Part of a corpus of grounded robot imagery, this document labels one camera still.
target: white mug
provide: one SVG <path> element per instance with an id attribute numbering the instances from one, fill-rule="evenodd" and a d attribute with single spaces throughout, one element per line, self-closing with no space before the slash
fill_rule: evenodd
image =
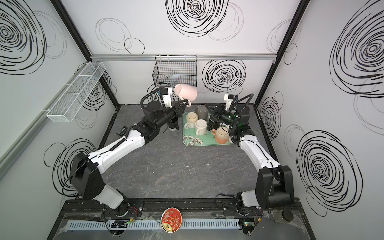
<path id="1" fill-rule="evenodd" d="M 194 112 L 190 112 L 186 116 L 187 122 L 184 124 L 184 128 L 195 128 L 195 122 L 198 120 L 197 114 Z"/>
<path id="2" fill-rule="evenodd" d="M 191 106 L 191 101 L 197 97 L 197 88 L 189 86 L 188 84 L 177 84 L 175 86 L 175 93 L 181 100 L 188 99 L 188 107 Z"/>
<path id="3" fill-rule="evenodd" d="M 207 133 L 207 121 L 204 119 L 199 119 L 196 121 L 196 136 L 198 135 L 204 135 Z"/>

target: black frame post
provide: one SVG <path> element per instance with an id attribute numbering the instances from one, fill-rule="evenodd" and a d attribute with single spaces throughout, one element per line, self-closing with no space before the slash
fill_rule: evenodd
<path id="1" fill-rule="evenodd" d="M 79 47 L 81 53 L 84 55 L 86 61 L 91 61 L 91 52 L 88 50 L 87 46 L 85 45 L 85 42 L 81 38 L 80 33 L 77 31 L 71 17 L 69 16 L 67 10 L 65 9 L 63 3 L 61 0 L 51 0 L 51 3 L 53 7 L 56 9 L 56 12 L 59 14 L 61 20 L 67 27 L 68 31 L 70 32 L 73 40 Z M 104 76 L 102 75 L 100 80 L 99 80 L 101 86 L 103 87 L 104 91 L 107 93 L 109 99 L 111 100 L 113 106 L 115 108 L 119 107 L 119 103 L 113 94 L 112 90 L 110 89 L 108 83 L 106 82 Z"/>
<path id="2" fill-rule="evenodd" d="M 293 34 L 296 31 L 297 26 L 299 25 L 302 16 L 304 15 L 304 12 L 311 0 L 301 0 L 299 3 L 299 6 L 296 9 L 296 12 L 292 18 L 292 21 L 288 27 L 287 32 L 285 33 L 285 36 L 283 38 L 283 41 L 281 42 L 280 48 L 277 51 L 277 57 L 274 63 L 272 63 L 271 68 L 268 71 L 268 74 L 264 80 L 264 83 L 260 89 L 259 94 L 257 95 L 256 101 L 255 101 L 255 107 L 257 108 L 262 101 L 262 98 L 269 86 L 269 83 L 271 82 L 277 67 L 280 64 L 280 61 L 282 60 L 284 53 L 293 37 Z"/>

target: beige mug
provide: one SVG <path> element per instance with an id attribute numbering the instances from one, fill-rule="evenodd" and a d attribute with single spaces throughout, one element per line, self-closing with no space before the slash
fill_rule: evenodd
<path id="1" fill-rule="evenodd" d="M 195 123 L 195 127 L 196 127 L 196 136 L 198 135 L 204 135 L 207 133 L 207 121 L 204 120 L 204 119 L 199 119 L 196 121 Z"/>
<path id="2" fill-rule="evenodd" d="M 217 130 L 212 129 L 211 133 L 215 135 L 215 140 L 219 144 L 225 144 L 229 139 L 229 133 L 227 127 L 219 127 Z"/>
<path id="3" fill-rule="evenodd" d="M 188 107 L 191 106 L 191 101 L 197 97 L 197 88 L 189 86 L 188 84 L 179 83 L 175 86 L 175 93 L 181 100 L 188 100 Z"/>
<path id="4" fill-rule="evenodd" d="M 187 120 L 187 122 L 184 124 L 184 129 L 195 128 L 195 122 L 198 119 L 196 113 L 188 113 L 185 119 Z"/>

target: gray mug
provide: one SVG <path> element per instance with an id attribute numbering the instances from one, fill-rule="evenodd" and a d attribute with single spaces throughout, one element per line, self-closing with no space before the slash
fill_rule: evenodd
<path id="1" fill-rule="evenodd" d="M 205 105 L 199 105 L 196 108 L 196 114 L 197 114 L 197 117 L 199 119 L 204 119 L 204 120 L 208 121 L 208 110 L 207 110 L 207 107 Z"/>

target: white wire basket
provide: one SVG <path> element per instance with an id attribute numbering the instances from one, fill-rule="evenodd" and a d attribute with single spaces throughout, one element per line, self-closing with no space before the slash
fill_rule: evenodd
<path id="1" fill-rule="evenodd" d="M 104 72 L 102 62 L 88 62 L 49 109 L 47 117 L 53 122 L 71 122 Z"/>

